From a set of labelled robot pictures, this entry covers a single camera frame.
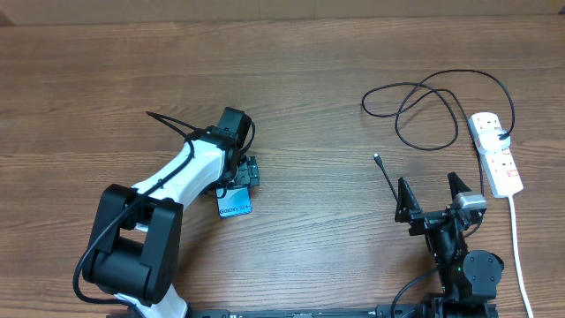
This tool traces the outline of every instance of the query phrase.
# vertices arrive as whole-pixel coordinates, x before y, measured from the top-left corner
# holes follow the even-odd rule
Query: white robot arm
[[[108,187],[94,219],[92,251],[78,267],[85,280],[131,304],[132,317],[185,318],[190,306],[172,286],[182,214],[200,193],[222,188],[225,196],[259,184],[254,158],[244,156],[251,126],[254,133],[243,111],[226,108],[218,126],[186,135],[181,152],[152,177],[133,187]],[[120,237],[120,229],[145,231],[144,244]]]

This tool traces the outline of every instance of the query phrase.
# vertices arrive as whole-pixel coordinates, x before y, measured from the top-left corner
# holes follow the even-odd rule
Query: power strip
[[[498,116],[480,112],[471,116],[469,124],[493,197],[506,198],[522,191],[524,185],[510,153],[510,137],[505,140],[499,137],[505,131]]]
[[[512,153],[510,153],[510,137],[501,140],[500,136],[506,133],[501,126],[501,121],[493,113],[481,112],[471,116],[469,119],[473,141],[480,153],[480,159],[486,170],[486,177],[491,186],[494,198],[508,198],[510,206],[510,220],[512,223],[512,248],[514,250],[514,261],[520,292],[524,299],[526,312],[529,318],[533,318],[530,301],[522,278],[522,266],[520,265],[520,254],[518,253],[518,233],[516,226],[516,209],[512,195],[524,189],[522,179],[518,174],[518,168]]]

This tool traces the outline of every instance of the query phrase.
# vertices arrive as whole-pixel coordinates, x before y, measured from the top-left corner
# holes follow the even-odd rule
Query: black cable
[[[165,115],[153,113],[153,111],[146,111],[146,114],[148,114],[149,116],[151,116],[151,117],[153,117],[153,118],[159,120],[160,122],[164,123],[165,125],[167,125],[167,126],[170,127],[171,129],[175,130],[177,133],[180,133],[181,135],[183,134],[183,132],[179,132],[178,129],[175,129],[176,127],[175,127],[174,125],[172,125],[171,123],[167,123],[167,122],[165,122],[165,121],[163,121],[163,120],[160,120],[160,119],[161,119],[161,118],[162,118],[162,119],[167,119],[167,120],[169,120],[169,121],[171,121],[171,122],[173,122],[173,123],[177,123],[177,124],[183,125],[184,127],[188,127],[188,128],[190,128],[190,129],[192,129],[192,130],[197,130],[197,128],[194,127],[193,125],[189,125],[189,124],[185,123],[184,121],[178,120],[178,119],[173,118],[173,117],[169,117],[169,116],[165,116]]]
[[[361,106],[363,107],[363,110],[364,110],[367,114],[369,114],[369,115],[371,115],[371,116],[373,116],[373,117],[393,117],[393,116],[395,116],[395,132],[396,132],[396,135],[397,135],[398,138],[400,138],[400,140],[401,140],[404,144],[406,144],[407,146],[412,147],[412,148],[415,148],[415,149],[418,149],[418,150],[434,151],[434,150],[440,150],[440,149],[444,149],[444,148],[447,148],[447,147],[451,146],[454,142],[456,142],[457,137],[458,137],[458,133],[459,133],[458,128],[459,128],[459,127],[458,127],[458,123],[457,123],[457,119],[456,119],[456,117],[455,117],[455,114],[454,114],[453,110],[451,109],[451,107],[449,106],[448,102],[441,96],[441,94],[440,94],[439,92],[447,92],[447,93],[449,93],[449,94],[454,98],[454,100],[456,101],[457,106],[459,107],[459,109],[461,110],[461,112],[462,112],[462,114],[463,114],[463,118],[465,119],[465,123],[467,124],[467,130],[469,131],[469,135],[471,136],[471,143],[472,143],[472,145],[473,145],[473,149],[475,150],[475,154],[476,154],[476,156],[477,156],[478,174],[479,174],[479,179],[480,179],[480,192],[484,195],[484,194],[485,194],[485,182],[484,182],[484,179],[483,179],[483,170],[482,170],[482,164],[481,164],[481,161],[480,161],[480,155],[479,155],[479,153],[478,153],[477,148],[474,146],[474,140],[473,140],[471,125],[469,124],[469,119],[468,119],[467,114],[465,113],[465,111],[464,111],[464,109],[463,109],[463,106],[462,106],[461,103],[457,100],[455,94],[453,94],[453,92],[451,92],[450,90],[448,90],[448,89],[443,89],[443,88],[442,88],[442,89],[434,89],[434,88],[432,88],[432,87],[429,87],[429,86],[423,84],[425,81],[431,79],[433,76],[436,76],[436,75],[439,75],[439,74],[443,74],[443,73],[448,73],[448,72],[474,72],[474,73],[477,73],[477,74],[481,74],[481,75],[487,76],[487,77],[490,78],[491,80],[494,80],[494,81],[502,88],[502,90],[504,91],[504,94],[508,97],[508,102],[509,102],[510,109],[511,109],[511,112],[512,112],[512,124],[511,124],[511,126],[510,126],[510,129],[509,129],[506,133],[502,134],[501,137],[500,137],[501,140],[506,139],[506,138],[510,135],[510,133],[512,132],[512,130],[514,129],[514,123],[515,123],[515,121],[516,121],[516,114],[515,114],[514,102],[512,101],[512,98],[510,97],[510,93],[509,93],[509,91],[506,89],[506,87],[504,86],[504,84],[502,84],[498,79],[496,79],[493,75],[491,75],[491,74],[489,74],[489,73],[487,73],[487,72],[482,72],[482,71],[477,71],[477,70],[454,69],[454,70],[446,70],[446,71],[435,72],[435,73],[433,73],[433,74],[427,76],[425,79],[421,80],[419,83],[404,82],[404,83],[388,84],[388,85],[385,85],[385,86],[382,86],[382,87],[377,87],[377,88],[372,89],[372,90],[368,91],[367,93],[365,93],[365,95],[363,96],[363,99],[361,100]],[[368,95],[370,95],[370,94],[372,94],[372,93],[374,93],[374,92],[376,92],[376,91],[380,91],[380,90],[382,90],[382,89],[385,89],[385,88],[399,87],[399,86],[414,86],[414,88],[408,93],[408,95],[406,95],[406,97],[404,98],[404,100],[403,100],[403,102],[402,102],[400,108],[398,109],[398,111],[397,111],[396,113],[391,113],[391,114],[386,114],[386,115],[375,114],[375,113],[372,113],[370,110],[368,110],[367,107],[365,106],[365,99],[366,99],[366,97],[367,97]],[[415,93],[415,92],[418,90],[418,88],[420,88],[420,87],[424,87],[424,88],[429,89],[429,92],[427,92],[427,93],[425,93],[424,95],[420,96],[420,97],[419,97],[415,102],[413,102],[410,106],[404,108],[404,105],[406,104],[406,102],[408,101],[408,99],[409,99],[412,95],[414,95],[414,93]],[[416,146],[416,145],[414,145],[414,144],[408,142],[408,141],[400,134],[400,131],[399,131],[399,129],[398,129],[398,118],[400,117],[400,114],[402,114],[402,113],[404,113],[405,111],[411,109],[411,108],[414,107],[418,102],[420,102],[422,99],[424,99],[426,96],[428,96],[428,95],[430,95],[430,94],[436,94],[436,95],[441,99],[441,101],[444,103],[444,105],[446,106],[446,108],[447,108],[448,111],[449,111],[449,114],[451,115],[451,117],[452,117],[452,119],[453,119],[454,126],[455,126],[455,129],[456,129],[456,133],[455,133],[455,136],[454,136],[453,140],[451,140],[450,142],[448,142],[446,145],[439,146],[439,147],[435,147],[435,148],[422,148],[422,147],[420,147],[420,146]],[[396,194],[396,192],[394,191],[394,187],[391,187],[391,189],[393,190],[393,194]],[[477,225],[475,226],[475,228],[474,228],[471,232],[467,233],[467,234],[465,235],[465,237],[468,238],[470,235],[472,235],[474,232],[476,232],[476,231],[478,230],[478,228],[480,227],[481,224],[482,224],[482,218],[479,220],[479,222],[477,223]]]
[[[221,196],[218,196],[217,194],[210,194],[210,193],[206,193],[206,196],[209,196],[209,197],[214,198],[214,199],[223,199],[223,198],[226,197],[226,194],[228,194],[228,185],[224,185],[222,190],[223,190],[223,192],[222,192]]]
[[[451,300],[454,300],[453,295],[449,295],[449,296],[447,296],[446,298],[442,299],[442,300],[438,303],[438,306],[437,306],[438,310],[441,310],[441,311],[443,312],[443,305],[444,305],[445,303],[447,303],[448,301],[451,301]]]
[[[157,181],[157,183],[155,185],[153,185],[151,188],[149,188],[143,194],[139,195],[131,204],[129,204],[126,208],[124,208],[122,210],[122,212],[120,212],[120,214],[100,233],[98,238],[96,238],[96,240],[90,245],[90,247],[82,254],[82,257],[80,257],[79,263],[77,264],[77,267],[74,270],[74,275],[72,277],[72,289],[74,290],[74,293],[77,295],[77,297],[80,300],[82,300],[86,303],[96,304],[96,305],[125,305],[125,306],[128,306],[128,307],[133,306],[133,304],[131,302],[127,301],[127,300],[95,299],[95,298],[90,298],[90,297],[86,296],[85,294],[83,294],[82,291],[80,290],[80,287],[79,287],[79,278],[80,278],[80,272],[82,271],[82,268],[84,267],[84,262],[85,262],[86,258],[94,251],[96,246],[98,246],[101,239],[111,229],[119,226],[119,224],[121,222],[123,222],[123,220],[125,220],[125,218],[127,218],[134,211],[134,209],[149,196],[149,194],[155,192],[157,189],[161,188],[164,184],[166,184],[169,180],[171,180],[175,175],[178,174],[178,172],[180,172],[182,169],[184,169],[186,167],[186,165],[188,165],[188,163],[194,157],[194,145],[192,144],[192,141],[188,138],[188,135],[186,133],[184,133],[183,131],[181,131],[180,129],[178,129],[177,127],[175,127],[174,125],[172,125],[171,123],[168,123],[168,122],[162,120],[162,118],[174,121],[175,123],[179,123],[181,125],[185,125],[185,126],[191,128],[191,129],[196,129],[196,128],[193,128],[193,126],[188,125],[186,123],[183,123],[180,120],[177,120],[175,118],[155,114],[155,113],[152,113],[150,111],[148,111],[147,114],[149,116],[155,118],[156,120],[160,121],[161,123],[164,123],[166,126],[170,127],[171,129],[173,129],[174,131],[179,133],[181,136],[183,136],[185,138],[185,142],[188,142],[188,145],[191,149],[191,152],[186,157],[186,159],[181,164],[179,164],[178,167],[176,167],[171,173],[169,173],[167,176],[165,176],[164,178]]]
[[[247,142],[247,145],[245,145],[245,147],[243,147],[241,149],[241,151],[239,152],[239,156],[242,157],[242,158],[245,155],[245,153],[247,152],[247,150],[249,150],[249,148],[251,147],[251,144],[253,143],[253,139],[255,139],[255,123],[254,122],[251,122],[251,128],[252,128],[251,138],[249,139],[249,142]]]
[[[373,156],[374,161],[377,163],[377,165],[380,167],[380,169],[382,170],[382,174],[385,175],[385,179],[388,182],[388,186],[390,186],[390,190],[392,191],[392,195],[395,196],[395,200],[396,202],[398,202],[398,194],[396,194],[396,190],[395,188],[392,186],[392,182],[390,182],[390,178],[388,178],[388,174],[387,171],[385,170],[385,165],[382,164],[382,159],[380,159],[380,156],[377,154],[374,154]]]
[[[438,270],[437,267],[435,267],[434,269],[430,270],[429,272],[425,273],[424,275],[420,275],[416,278],[414,278],[411,282],[407,283],[397,294],[395,299],[392,301],[392,304],[390,305],[390,317],[391,318],[395,318],[395,307],[396,307],[396,303],[398,302],[398,300],[403,296],[403,294],[408,291],[409,288],[411,288],[413,285],[421,282],[422,280],[428,278],[429,276],[433,275],[433,273],[435,273]]]

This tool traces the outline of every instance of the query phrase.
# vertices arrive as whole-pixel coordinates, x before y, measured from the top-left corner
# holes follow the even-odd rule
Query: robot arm
[[[219,149],[215,144],[202,140],[196,140],[192,144],[194,146],[194,157],[190,163],[162,188],[151,193],[149,195],[151,198],[157,200],[170,198],[187,209],[200,193],[207,190],[211,184],[222,176],[225,151]],[[186,142],[183,150],[159,172],[151,178],[133,185],[132,188],[137,189],[138,193],[144,193],[178,167],[190,152],[191,149]],[[147,225],[143,223],[138,223],[135,228],[147,232]]]
[[[487,301],[496,298],[504,262],[487,251],[469,251],[463,235],[485,214],[485,197],[473,192],[454,172],[448,174],[448,180],[453,202],[444,210],[423,212],[408,182],[400,178],[395,212],[396,222],[410,225],[411,236],[426,237],[443,293],[430,293],[418,305],[397,305],[403,289],[392,305],[376,307],[378,318],[498,317],[496,306]]]
[[[218,126],[188,135],[190,141],[182,151],[151,178],[133,187],[109,186],[102,194],[94,219],[89,248],[99,241],[93,252],[85,256],[84,279],[133,304],[134,317],[185,318],[190,306],[172,286],[182,214],[197,195],[207,190],[221,187],[226,193],[243,188],[247,191],[247,187],[259,184],[254,158],[246,158],[241,151],[251,125],[243,111],[226,108]],[[170,177],[187,161],[184,168]],[[166,179],[166,183],[154,189]],[[129,205],[132,212],[117,227],[109,229]],[[147,233],[143,244],[120,236],[121,230],[133,229]]]

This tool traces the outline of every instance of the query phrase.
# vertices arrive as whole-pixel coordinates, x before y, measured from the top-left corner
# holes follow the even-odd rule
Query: white power cord
[[[524,304],[526,306],[526,312],[528,312],[528,317],[533,318],[533,312],[531,311],[530,300],[526,294],[526,288],[524,287],[524,279],[522,278],[522,266],[520,265],[520,254],[518,253],[518,231],[516,226],[516,209],[514,208],[514,199],[512,195],[508,196],[508,204],[510,205],[510,220],[512,222],[512,247],[514,249],[514,262],[516,263],[516,273],[518,275],[518,284],[520,285],[520,292],[522,293],[522,299],[524,299]]]
[[[486,177],[491,186],[494,198],[508,198],[510,205],[510,219],[512,223],[512,248],[514,250],[514,261],[520,292],[524,299],[526,312],[529,318],[533,318],[530,301],[524,287],[522,278],[522,267],[520,266],[520,254],[518,253],[518,233],[516,229],[516,210],[512,195],[522,191],[524,185],[518,174],[516,163],[510,153],[510,137],[501,140],[500,136],[505,133],[502,130],[501,121],[493,113],[477,113],[469,119],[469,125],[473,135],[473,141],[480,153],[480,159],[485,167]]]

